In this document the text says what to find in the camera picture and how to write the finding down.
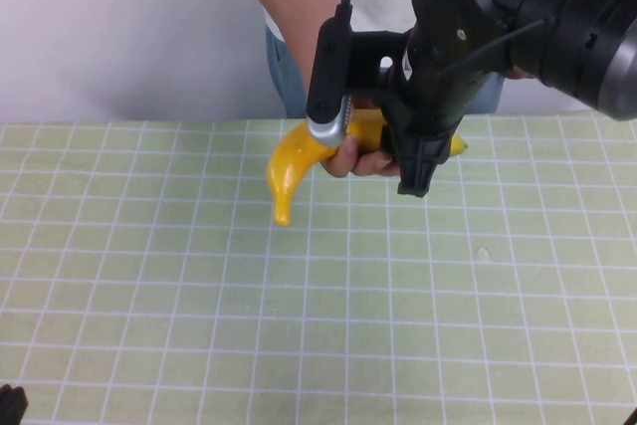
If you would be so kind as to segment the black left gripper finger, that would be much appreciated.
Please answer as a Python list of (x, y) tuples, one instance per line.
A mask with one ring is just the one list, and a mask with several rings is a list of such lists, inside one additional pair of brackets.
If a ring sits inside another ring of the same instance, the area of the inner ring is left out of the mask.
[(4, 384), (0, 388), (0, 421), (21, 421), (28, 408), (28, 399), (21, 386)]

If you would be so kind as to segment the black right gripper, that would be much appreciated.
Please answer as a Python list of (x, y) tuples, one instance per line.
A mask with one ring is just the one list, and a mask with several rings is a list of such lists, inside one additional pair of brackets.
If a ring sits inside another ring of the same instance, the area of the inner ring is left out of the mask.
[(499, 0), (410, 2), (413, 25), (387, 80), (393, 98), (381, 108), (380, 150), (398, 160), (397, 193), (426, 196), (462, 118), (498, 108), (513, 21)]

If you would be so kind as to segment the person's right hand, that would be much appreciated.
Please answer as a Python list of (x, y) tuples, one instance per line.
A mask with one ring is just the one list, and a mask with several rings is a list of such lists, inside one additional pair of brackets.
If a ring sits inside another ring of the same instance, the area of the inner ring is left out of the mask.
[(388, 154), (380, 151), (364, 151), (359, 141), (349, 135), (336, 153), (320, 162), (331, 176), (344, 178), (355, 176), (397, 177), (400, 167)]

